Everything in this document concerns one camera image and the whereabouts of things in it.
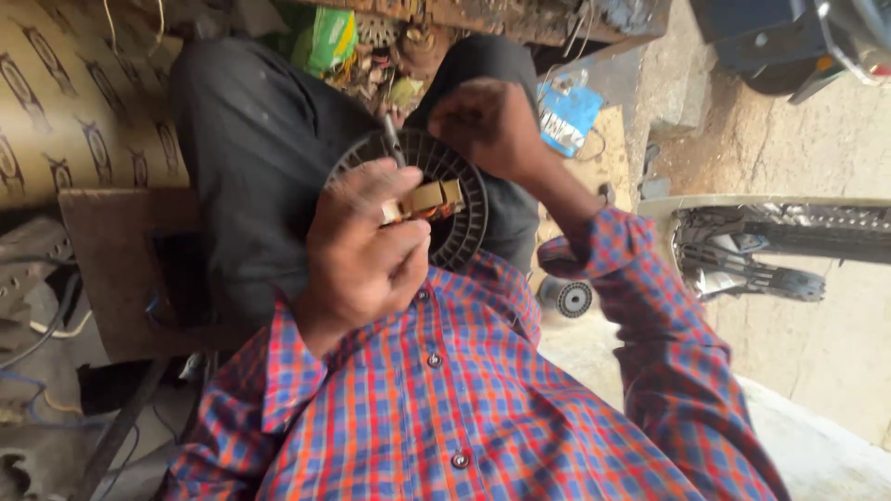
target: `shirt sleeve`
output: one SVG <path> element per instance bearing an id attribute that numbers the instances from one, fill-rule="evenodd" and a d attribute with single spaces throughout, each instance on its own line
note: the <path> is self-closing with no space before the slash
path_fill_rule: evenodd
<path id="1" fill-rule="evenodd" d="M 261 330 L 208 385 L 198 420 L 172 458 L 161 498 L 253 499 L 287 425 L 314 396 L 325 366 L 303 344 L 278 299 Z"/>
<path id="2" fill-rule="evenodd" d="M 788 499 L 752 428 L 730 348 L 653 250 L 653 222 L 606 208 L 589 229 L 587 241 L 545 243 L 538 258 L 552 275 L 589 280 L 621 326 L 627 417 L 706 499 Z"/>

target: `black plastic fan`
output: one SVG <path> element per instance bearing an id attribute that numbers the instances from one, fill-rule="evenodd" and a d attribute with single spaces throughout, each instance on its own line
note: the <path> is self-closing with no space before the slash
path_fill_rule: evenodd
<path id="1" fill-rule="evenodd" d="M 424 182 L 458 179 L 466 207 L 453 216 L 430 223 L 429 262 L 450 271 L 460 270 L 477 252 L 486 232 L 489 206 L 486 187 L 476 166 L 422 130 L 397 133 L 405 163 L 424 173 Z M 329 179 L 360 164 L 389 156 L 383 131 L 373 132 L 340 158 Z"/>

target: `wooden board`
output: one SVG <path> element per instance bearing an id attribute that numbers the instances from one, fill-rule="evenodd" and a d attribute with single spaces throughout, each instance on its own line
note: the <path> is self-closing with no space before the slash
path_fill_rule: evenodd
<path id="1" fill-rule="evenodd" d="M 197 231 L 194 192 L 64 190 L 59 205 L 111 362 L 237 349 L 250 337 L 223 326 L 186 330 L 156 324 L 145 312 L 157 294 L 158 316 L 172 317 L 150 235 Z"/>

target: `black pants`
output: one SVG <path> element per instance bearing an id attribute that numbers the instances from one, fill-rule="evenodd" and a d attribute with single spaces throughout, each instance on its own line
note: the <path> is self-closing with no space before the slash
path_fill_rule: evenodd
<path id="1" fill-rule="evenodd" d="M 433 106 L 471 78 L 518 82 L 535 109 L 526 49 L 501 37 L 469 37 L 445 57 L 406 127 L 426 129 Z M 224 320 L 258 328 L 274 286 L 306 284 L 303 242 L 326 177 L 340 155 L 380 123 L 351 98 L 295 70 L 262 45 L 227 38 L 185 47 L 171 75 L 176 131 L 197 191 L 211 288 Z M 484 174 L 489 219 L 482 248 L 529 270 L 537 203 Z"/>

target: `shirt cuff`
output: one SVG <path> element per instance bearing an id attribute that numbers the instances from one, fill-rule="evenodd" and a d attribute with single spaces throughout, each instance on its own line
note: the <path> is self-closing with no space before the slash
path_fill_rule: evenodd
<path id="1" fill-rule="evenodd" d="M 283 431 L 291 417 L 322 387 L 327 374 L 328 367 L 303 343 L 290 303 L 276 293 L 266 358 L 263 432 Z"/>
<path id="2" fill-rule="evenodd" d="M 539 265 L 569 280 L 599 278 L 651 252 L 656 233 L 651 219 L 605 207 L 588 222 L 587 234 L 577 242 L 565 236 L 545 242 L 538 248 Z"/>

